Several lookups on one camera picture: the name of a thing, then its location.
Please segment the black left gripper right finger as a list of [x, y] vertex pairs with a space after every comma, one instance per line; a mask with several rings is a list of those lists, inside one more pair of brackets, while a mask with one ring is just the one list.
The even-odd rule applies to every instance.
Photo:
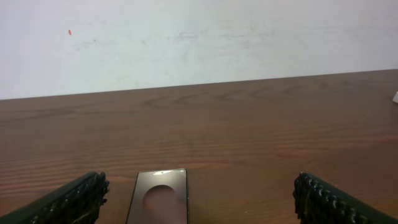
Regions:
[[397, 224], [396, 218], [306, 172], [294, 180], [293, 197], [301, 224]]

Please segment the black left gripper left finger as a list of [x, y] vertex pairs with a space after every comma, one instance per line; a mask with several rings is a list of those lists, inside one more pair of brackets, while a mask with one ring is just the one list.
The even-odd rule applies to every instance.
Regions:
[[89, 172], [1, 217], [3, 224], [94, 224], [109, 192], [106, 174]]

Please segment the white power strip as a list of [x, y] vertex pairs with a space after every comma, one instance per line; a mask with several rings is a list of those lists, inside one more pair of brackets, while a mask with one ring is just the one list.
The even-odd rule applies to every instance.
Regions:
[[394, 95], [393, 102], [398, 103], [398, 92]]

